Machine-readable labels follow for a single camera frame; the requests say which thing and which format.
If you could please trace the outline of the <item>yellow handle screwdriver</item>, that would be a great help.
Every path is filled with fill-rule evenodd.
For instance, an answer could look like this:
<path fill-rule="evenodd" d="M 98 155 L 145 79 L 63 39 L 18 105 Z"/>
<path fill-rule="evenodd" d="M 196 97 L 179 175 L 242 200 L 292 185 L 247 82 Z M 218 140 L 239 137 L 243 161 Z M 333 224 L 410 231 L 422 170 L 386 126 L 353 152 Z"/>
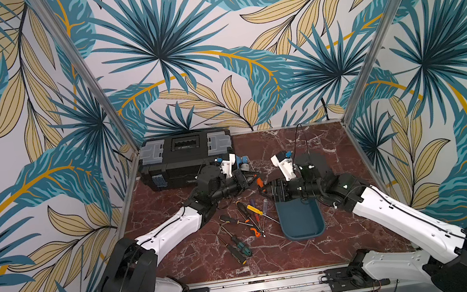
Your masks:
<path fill-rule="evenodd" d="M 250 204 L 247 205 L 247 209 L 248 209 L 249 211 L 253 212 L 255 215 L 264 216 L 263 211 L 259 210 L 259 209 L 256 208 L 256 207 L 253 207 L 253 206 L 250 205 Z M 266 217 L 267 217 L 268 220 L 271 220 L 271 221 L 273 221 L 273 222 L 275 222 L 275 223 L 280 224 L 280 222 L 279 222 L 278 220 L 276 220 L 275 218 L 272 218 L 271 216 L 268 216 L 268 215 L 266 215 Z"/>

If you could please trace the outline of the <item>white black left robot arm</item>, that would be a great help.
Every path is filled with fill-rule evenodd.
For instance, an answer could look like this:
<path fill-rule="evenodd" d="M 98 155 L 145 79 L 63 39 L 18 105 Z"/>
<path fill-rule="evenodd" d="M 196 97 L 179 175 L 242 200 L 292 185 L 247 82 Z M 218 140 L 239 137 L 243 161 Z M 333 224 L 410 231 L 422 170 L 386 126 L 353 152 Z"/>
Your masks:
<path fill-rule="evenodd" d="M 259 179 L 256 171 L 207 165 L 197 176 L 197 185 L 170 219 L 136 239 L 122 238 L 115 244 L 100 280 L 100 292 L 190 292 L 171 277 L 158 277 L 157 267 L 189 235 L 203 228 L 219 203 L 242 194 Z"/>

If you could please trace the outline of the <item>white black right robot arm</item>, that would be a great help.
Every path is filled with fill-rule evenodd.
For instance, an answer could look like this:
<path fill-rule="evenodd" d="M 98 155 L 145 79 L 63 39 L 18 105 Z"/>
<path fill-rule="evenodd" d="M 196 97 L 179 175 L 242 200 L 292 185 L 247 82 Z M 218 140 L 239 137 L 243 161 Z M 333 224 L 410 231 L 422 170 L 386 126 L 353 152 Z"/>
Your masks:
<path fill-rule="evenodd" d="M 406 253 L 359 250 L 347 267 L 327 273 L 331 286 L 363 289 L 386 280 L 410 280 L 431 283 L 442 292 L 467 292 L 467 227 L 430 217 L 354 175 L 338 175 L 324 166 L 323 159 L 303 155 L 294 163 L 275 155 L 271 161 L 282 177 L 259 181 L 262 196 L 279 203 L 317 200 L 374 221 L 416 247 Z"/>

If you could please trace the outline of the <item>green black screwdriver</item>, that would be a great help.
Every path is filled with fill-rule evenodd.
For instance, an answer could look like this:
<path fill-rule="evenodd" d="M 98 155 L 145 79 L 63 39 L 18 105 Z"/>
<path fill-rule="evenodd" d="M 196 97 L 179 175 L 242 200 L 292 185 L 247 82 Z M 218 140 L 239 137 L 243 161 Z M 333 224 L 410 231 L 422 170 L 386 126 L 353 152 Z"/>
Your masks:
<path fill-rule="evenodd" d="M 236 235 L 230 233 L 224 226 L 221 225 L 221 230 L 226 232 L 226 234 L 230 237 L 231 241 L 235 244 L 237 250 L 244 255 L 245 257 L 252 257 L 251 249 L 242 242 Z"/>

